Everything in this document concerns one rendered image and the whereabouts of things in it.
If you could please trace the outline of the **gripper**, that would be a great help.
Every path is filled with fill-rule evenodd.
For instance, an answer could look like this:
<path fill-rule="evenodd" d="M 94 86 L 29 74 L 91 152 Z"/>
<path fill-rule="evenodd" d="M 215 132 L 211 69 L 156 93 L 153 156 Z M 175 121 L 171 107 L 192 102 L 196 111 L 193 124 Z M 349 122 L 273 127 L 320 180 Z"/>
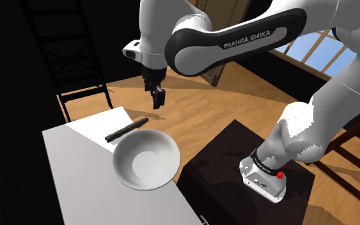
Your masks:
<path fill-rule="evenodd" d="M 150 91 L 153 98 L 153 109 L 159 109 L 165 103 L 166 92 L 161 88 L 161 82 L 166 77 L 167 68 L 151 69 L 142 66 L 142 78 L 145 91 Z"/>

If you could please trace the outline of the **black pen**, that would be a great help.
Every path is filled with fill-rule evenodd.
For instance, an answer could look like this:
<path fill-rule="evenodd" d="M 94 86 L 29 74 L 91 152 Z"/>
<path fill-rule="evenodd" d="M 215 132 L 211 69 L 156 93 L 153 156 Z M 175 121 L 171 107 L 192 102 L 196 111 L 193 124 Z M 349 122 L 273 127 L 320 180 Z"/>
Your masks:
<path fill-rule="evenodd" d="M 114 141 L 115 139 L 129 133 L 130 131 L 143 126 L 148 121 L 149 121 L 149 118 L 143 118 L 143 119 L 137 120 L 137 121 L 131 123 L 130 125 L 127 125 L 126 127 L 119 129 L 118 131 L 116 131 L 112 134 L 109 134 L 108 136 L 105 137 L 105 140 L 107 143 L 110 143 L 111 141 Z"/>

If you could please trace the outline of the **white bowl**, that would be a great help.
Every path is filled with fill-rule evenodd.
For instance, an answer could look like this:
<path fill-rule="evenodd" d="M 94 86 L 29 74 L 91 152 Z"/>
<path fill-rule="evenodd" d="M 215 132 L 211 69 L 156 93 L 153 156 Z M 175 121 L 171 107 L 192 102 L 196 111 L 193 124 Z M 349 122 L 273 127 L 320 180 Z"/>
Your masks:
<path fill-rule="evenodd" d="M 164 132 L 144 129 L 126 135 L 113 151 L 113 170 L 125 186 L 141 191 L 169 183 L 179 170 L 181 154 Z"/>

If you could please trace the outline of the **black ladder shelf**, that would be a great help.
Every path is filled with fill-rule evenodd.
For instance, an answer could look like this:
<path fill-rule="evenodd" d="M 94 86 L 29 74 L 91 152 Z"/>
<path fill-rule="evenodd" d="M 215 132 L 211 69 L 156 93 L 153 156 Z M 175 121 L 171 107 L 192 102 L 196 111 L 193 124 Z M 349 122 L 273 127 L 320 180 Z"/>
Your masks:
<path fill-rule="evenodd" d="M 47 68 L 48 74 L 55 87 L 57 98 L 63 108 L 67 121 L 71 121 L 66 103 L 91 95 L 103 93 L 106 96 L 108 106 L 113 108 L 111 98 L 108 93 L 106 81 L 102 74 L 100 62 L 95 50 L 95 44 L 91 37 L 90 28 L 86 20 L 84 8 L 81 0 L 74 0 L 75 9 L 32 9 L 29 0 L 18 0 L 24 16 L 29 24 L 31 33 L 35 39 L 37 47 L 42 55 L 42 59 Z M 41 35 L 35 18 L 39 16 L 79 17 L 82 26 L 82 32 L 78 34 L 65 35 Z M 82 47 L 72 56 L 62 56 L 53 53 L 46 48 L 47 43 L 84 41 Z M 80 91 L 63 91 L 61 87 L 66 84 L 80 82 L 87 79 L 93 79 L 95 84 L 92 88 Z"/>

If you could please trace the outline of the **wooden door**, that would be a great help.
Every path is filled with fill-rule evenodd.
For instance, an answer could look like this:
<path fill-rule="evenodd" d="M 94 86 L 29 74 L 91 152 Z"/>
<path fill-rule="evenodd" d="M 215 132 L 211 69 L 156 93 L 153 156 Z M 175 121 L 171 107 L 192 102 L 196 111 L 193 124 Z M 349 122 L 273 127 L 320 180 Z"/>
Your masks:
<path fill-rule="evenodd" d="M 251 0 L 188 1 L 210 17 L 214 31 L 243 22 L 251 4 Z"/>

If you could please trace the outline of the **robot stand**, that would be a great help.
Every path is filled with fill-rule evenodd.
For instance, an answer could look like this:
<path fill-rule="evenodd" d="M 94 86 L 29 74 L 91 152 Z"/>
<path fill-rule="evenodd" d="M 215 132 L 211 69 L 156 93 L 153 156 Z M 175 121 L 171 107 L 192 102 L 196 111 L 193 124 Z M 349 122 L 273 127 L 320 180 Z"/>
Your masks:
<path fill-rule="evenodd" d="M 233 120 L 182 169 L 177 182 L 202 225 L 302 225 L 315 175 L 286 164 L 286 193 L 272 203 L 247 185 L 239 162 L 263 139 Z"/>

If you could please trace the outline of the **wooden framed window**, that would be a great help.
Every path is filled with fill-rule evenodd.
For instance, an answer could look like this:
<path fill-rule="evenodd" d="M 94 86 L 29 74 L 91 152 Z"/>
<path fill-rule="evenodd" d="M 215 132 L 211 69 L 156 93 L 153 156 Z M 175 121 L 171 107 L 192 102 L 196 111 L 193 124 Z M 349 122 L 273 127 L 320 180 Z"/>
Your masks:
<path fill-rule="evenodd" d="M 330 29 L 298 37 L 270 53 L 325 81 L 338 74 L 356 56 L 335 38 Z"/>

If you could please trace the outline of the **dark wooden chair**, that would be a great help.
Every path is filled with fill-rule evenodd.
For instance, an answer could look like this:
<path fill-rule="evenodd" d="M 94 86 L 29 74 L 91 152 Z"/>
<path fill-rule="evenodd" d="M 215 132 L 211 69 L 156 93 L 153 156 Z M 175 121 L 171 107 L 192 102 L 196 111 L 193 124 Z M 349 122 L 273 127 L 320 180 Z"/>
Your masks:
<path fill-rule="evenodd" d="M 356 157 L 348 150 L 342 147 L 342 144 L 346 143 L 353 137 L 360 134 L 360 122 L 354 125 L 352 128 L 348 129 L 346 132 L 342 133 L 342 135 L 334 138 L 328 145 L 325 154 L 330 153 L 331 151 L 335 151 L 337 154 L 342 156 L 344 159 L 348 160 L 353 165 L 357 166 L 360 169 L 360 158 Z M 339 184 L 342 188 L 348 191 L 351 195 L 353 195 L 356 199 L 360 201 L 360 191 L 356 189 L 353 185 L 343 179 L 341 176 L 337 175 L 332 169 L 323 164 L 321 161 L 314 162 L 315 165 L 321 172 L 326 174 L 329 178 L 334 180 L 337 184 Z"/>

